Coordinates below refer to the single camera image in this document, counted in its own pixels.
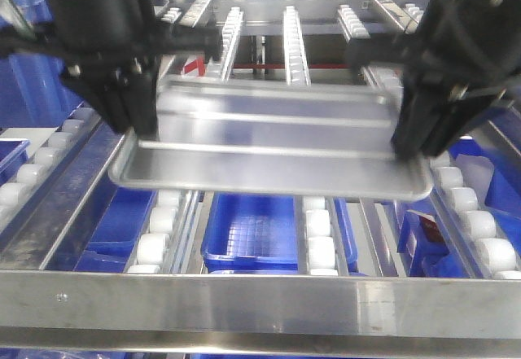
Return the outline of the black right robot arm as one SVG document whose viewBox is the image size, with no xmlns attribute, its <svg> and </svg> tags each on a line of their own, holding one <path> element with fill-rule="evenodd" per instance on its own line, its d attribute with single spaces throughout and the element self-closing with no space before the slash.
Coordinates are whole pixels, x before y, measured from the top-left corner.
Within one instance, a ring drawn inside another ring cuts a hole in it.
<svg viewBox="0 0 521 359">
<path fill-rule="evenodd" d="M 353 38 L 345 57 L 401 65 L 394 152 L 435 157 L 517 99 L 520 0 L 429 0 L 412 33 Z"/>
</svg>

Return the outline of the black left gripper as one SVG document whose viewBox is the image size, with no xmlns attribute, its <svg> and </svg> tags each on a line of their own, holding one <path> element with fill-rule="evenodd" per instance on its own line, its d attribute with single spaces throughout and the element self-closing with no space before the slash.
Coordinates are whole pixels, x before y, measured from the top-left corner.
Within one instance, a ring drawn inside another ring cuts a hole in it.
<svg viewBox="0 0 521 359">
<path fill-rule="evenodd" d="M 161 28 L 127 50 L 105 52 L 101 59 L 81 64 L 77 76 L 65 68 L 60 80 L 113 131 L 123 134 L 133 129 L 141 138 L 152 138 L 158 127 L 156 92 L 161 58 L 199 51 L 206 58 L 219 60 L 221 47 L 217 28 Z"/>
</svg>

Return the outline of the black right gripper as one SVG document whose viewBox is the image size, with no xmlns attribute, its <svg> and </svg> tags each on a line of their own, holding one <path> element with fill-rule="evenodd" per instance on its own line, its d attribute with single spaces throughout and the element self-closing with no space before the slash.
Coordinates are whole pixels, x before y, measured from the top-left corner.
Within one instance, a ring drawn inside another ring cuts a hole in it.
<svg viewBox="0 0 521 359">
<path fill-rule="evenodd" d="M 353 69 L 372 63 L 402 67 L 400 114 L 391 138 L 399 158 L 436 157 L 513 103 L 512 68 L 470 66 L 468 59 L 449 59 L 416 34 L 351 38 L 345 51 Z"/>
</svg>

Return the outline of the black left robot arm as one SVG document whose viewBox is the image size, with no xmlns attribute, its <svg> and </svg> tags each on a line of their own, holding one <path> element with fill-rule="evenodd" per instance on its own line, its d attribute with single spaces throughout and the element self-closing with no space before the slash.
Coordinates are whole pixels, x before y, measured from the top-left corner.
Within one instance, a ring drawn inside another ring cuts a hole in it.
<svg viewBox="0 0 521 359">
<path fill-rule="evenodd" d="M 62 83 L 117 133 L 157 132 L 156 91 L 164 55 L 202 51 L 219 59 L 214 27 L 186 27 L 156 16 L 152 0 L 46 0 Z"/>
</svg>

